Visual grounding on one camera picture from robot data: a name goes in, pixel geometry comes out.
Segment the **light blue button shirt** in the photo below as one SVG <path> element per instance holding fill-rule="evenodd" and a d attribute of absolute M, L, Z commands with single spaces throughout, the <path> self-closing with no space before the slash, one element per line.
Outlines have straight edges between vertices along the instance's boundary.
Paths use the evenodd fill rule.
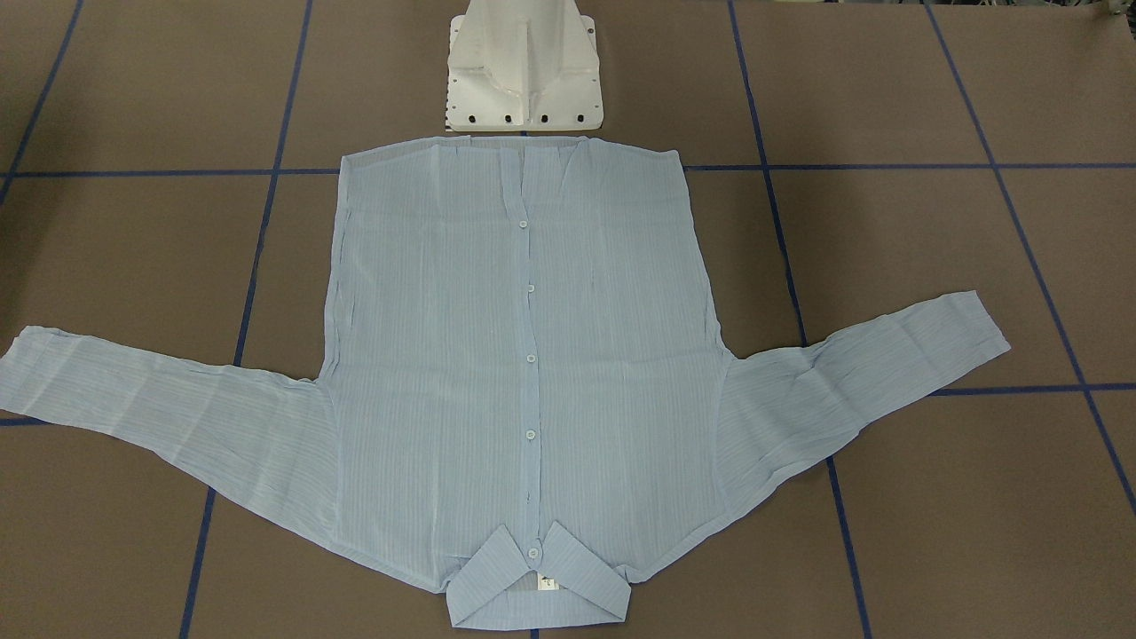
<path fill-rule="evenodd" d="M 345 156 L 324 335 L 295 380 L 33 325 L 3 409 L 142 446 L 452 626 L 593 626 L 1010 348 L 963 291 L 738 359 L 678 153 L 563 136 Z"/>

